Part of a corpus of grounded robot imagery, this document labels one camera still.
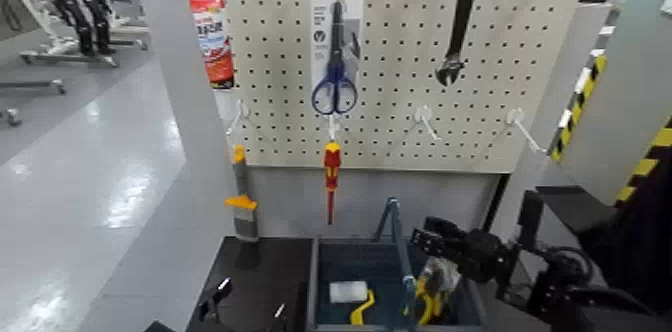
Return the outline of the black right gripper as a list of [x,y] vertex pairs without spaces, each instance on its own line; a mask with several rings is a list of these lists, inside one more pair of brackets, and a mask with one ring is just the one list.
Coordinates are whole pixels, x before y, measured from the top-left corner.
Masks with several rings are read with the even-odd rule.
[[449,242],[461,242],[457,268],[462,276],[478,283],[510,283],[517,260],[516,244],[503,243],[480,229],[466,233],[455,223],[435,216],[425,218],[423,229],[415,228],[410,242],[428,256],[453,261],[454,249]]

